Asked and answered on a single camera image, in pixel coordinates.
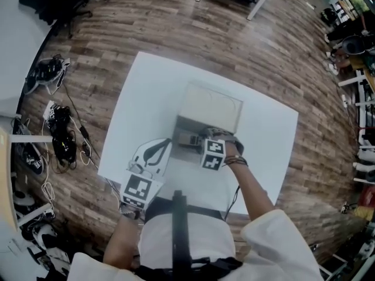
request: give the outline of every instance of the bracelet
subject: bracelet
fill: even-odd
[[[224,160],[226,166],[237,163],[238,165],[247,165],[247,161],[241,155],[227,156]]]

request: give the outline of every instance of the wooden floor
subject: wooden floor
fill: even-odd
[[[337,78],[322,67],[328,50],[323,40],[326,26],[307,1],[319,2],[268,0],[250,22],[249,8],[231,0],[92,0],[86,8],[93,17],[77,18],[74,38],[67,40],[66,31],[61,31],[43,57],[60,53],[71,58],[64,82],[99,154],[139,51],[220,74],[298,111],[295,144],[277,207],[291,217],[308,244],[321,244],[315,255],[322,262],[347,236],[361,230],[364,221],[339,213],[354,191],[351,162],[356,145]],[[71,107],[63,87],[52,97],[39,87],[24,100],[22,114],[31,118],[35,134],[40,134],[49,100]],[[353,109],[351,116],[355,122]],[[51,165],[56,167],[54,157]],[[32,190],[44,199],[42,181],[29,174]],[[96,168],[79,161],[65,174],[50,170],[49,181],[57,218],[67,218],[73,233],[104,245],[118,218],[117,201]],[[230,217],[239,257],[248,251],[239,236],[247,221]]]

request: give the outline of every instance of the white t-shirt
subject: white t-shirt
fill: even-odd
[[[229,226],[221,220],[188,214],[192,259],[235,257]],[[318,264],[295,225],[282,210],[274,210],[246,225],[241,236],[250,246],[242,267],[222,278],[246,280],[323,280]],[[138,244],[141,265],[151,269],[172,267],[172,214],[159,215],[145,224]],[[128,270],[97,262],[83,253],[74,256],[68,281],[136,281]]]

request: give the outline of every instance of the black belt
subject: black belt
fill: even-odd
[[[189,248],[188,205],[186,196],[180,190],[175,191],[172,211],[172,269],[150,269],[140,266],[135,274],[145,281],[151,280],[201,280],[214,281],[239,268],[242,262],[233,257],[210,262],[210,258],[193,260]],[[203,263],[192,268],[194,263]]]

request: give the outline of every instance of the white sleeve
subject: white sleeve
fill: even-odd
[[[241,236],[251,246],[245,263],[273,263],[290,280],[322,280],[309,246],[282,210],[273,210],[250,222]]]
[[[83,253],[74,254],[67,281],[141,281],[132,272],[96,261]]]

